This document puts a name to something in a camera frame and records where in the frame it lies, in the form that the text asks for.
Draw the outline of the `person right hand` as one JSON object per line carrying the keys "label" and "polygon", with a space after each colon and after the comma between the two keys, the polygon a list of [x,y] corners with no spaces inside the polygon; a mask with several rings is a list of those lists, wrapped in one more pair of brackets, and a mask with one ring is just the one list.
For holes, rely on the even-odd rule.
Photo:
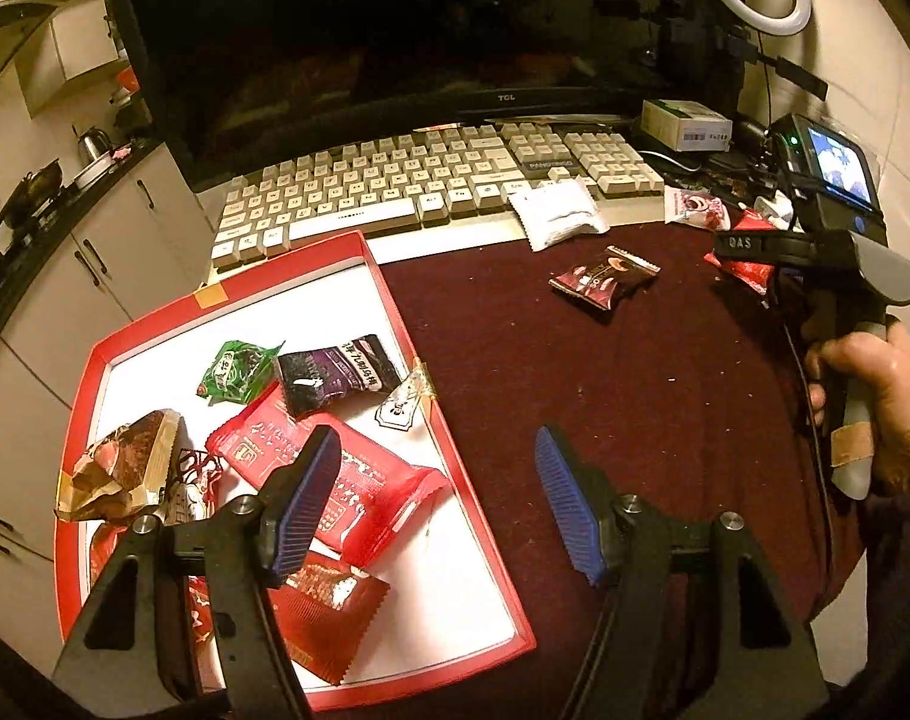
{"label": "person right hand", "polygon": [[873,394],[876,456],[873,476],[887,496],[910,489],[910,334],[896,317],[887,317],[887,338],[852,332],[842,338],[817,340],[805,355],[808,401],[813,421],[823,426],[826,416],[825,383],[831,371],[865,382]]}

